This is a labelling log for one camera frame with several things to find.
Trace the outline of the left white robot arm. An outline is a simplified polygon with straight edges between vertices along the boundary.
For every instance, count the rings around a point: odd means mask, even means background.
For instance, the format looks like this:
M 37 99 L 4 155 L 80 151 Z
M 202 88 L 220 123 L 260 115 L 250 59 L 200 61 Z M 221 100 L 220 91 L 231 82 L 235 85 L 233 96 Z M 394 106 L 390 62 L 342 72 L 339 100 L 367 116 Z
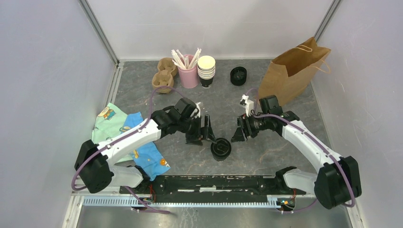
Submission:
M 71 187 L 74 191 L 87 189 L 91 194 L 111 186 L 127 186 L 137 193 L 149 189 L 149 180 L 136 167 L 122 167 L 117 163 L 139 147 L 181 132 L 189 144 L 202 145 L 203 140 L 216 143 L 209 115 L 198 112 L 157 110 L 135 128 L 103 143 L 92 140 L 82 143 L 74 168 Z

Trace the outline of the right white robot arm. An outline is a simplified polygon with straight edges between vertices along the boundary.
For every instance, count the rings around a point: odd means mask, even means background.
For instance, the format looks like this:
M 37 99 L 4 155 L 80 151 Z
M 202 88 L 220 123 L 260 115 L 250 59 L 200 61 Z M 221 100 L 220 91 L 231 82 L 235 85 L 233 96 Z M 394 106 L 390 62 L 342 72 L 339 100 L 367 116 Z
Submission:
M 272 130 L 294 145 L 312 164 L 314 173 L 295 167 L 282 169 L 274 186 L 277 192 L 286 194 L 299 189 L 314 194 L 326 209 L 343 205 L 352 208 L 361 196 L 362 187 L 359 166 L 352 156 L 343 157 L 336 153 L 303 124 L 292 111 L 281 114 L 243 114 L 237 118 L 237 130 L 232 142 L 252 139 L 264 130 Z

